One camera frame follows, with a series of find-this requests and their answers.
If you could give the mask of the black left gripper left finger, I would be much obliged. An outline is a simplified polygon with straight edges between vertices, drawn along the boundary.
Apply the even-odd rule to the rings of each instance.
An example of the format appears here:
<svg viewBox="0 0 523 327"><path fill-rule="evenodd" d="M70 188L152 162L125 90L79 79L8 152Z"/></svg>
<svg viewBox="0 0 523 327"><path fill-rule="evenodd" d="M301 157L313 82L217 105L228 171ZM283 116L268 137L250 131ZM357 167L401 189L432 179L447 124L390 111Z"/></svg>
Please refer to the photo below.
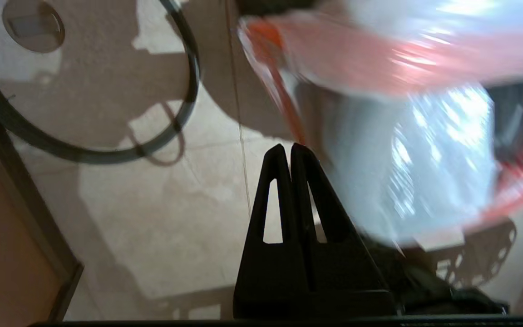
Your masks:
<svg viewBox="0 0 523 327"><path fill-rule="evenodd" d="M263 240L272 182L277 184L280 243ZM285 149L279 144L264 155L234 288L234 318L297 318L303 306L301 297L306 292L292 181Z"/></svg>

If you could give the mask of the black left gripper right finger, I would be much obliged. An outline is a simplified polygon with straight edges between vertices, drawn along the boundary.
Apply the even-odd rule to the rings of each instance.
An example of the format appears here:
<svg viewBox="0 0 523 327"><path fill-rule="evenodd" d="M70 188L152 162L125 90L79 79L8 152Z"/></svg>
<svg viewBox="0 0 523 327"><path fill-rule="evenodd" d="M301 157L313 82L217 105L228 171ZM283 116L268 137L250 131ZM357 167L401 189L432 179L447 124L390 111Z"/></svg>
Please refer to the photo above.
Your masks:
<svg viewBox="0 0 523 327"><path fill-rule="evenodd" d="M396 315L393 294L316 156L307 147L294 144L291 161L312 313L321 318Z"/></svg>

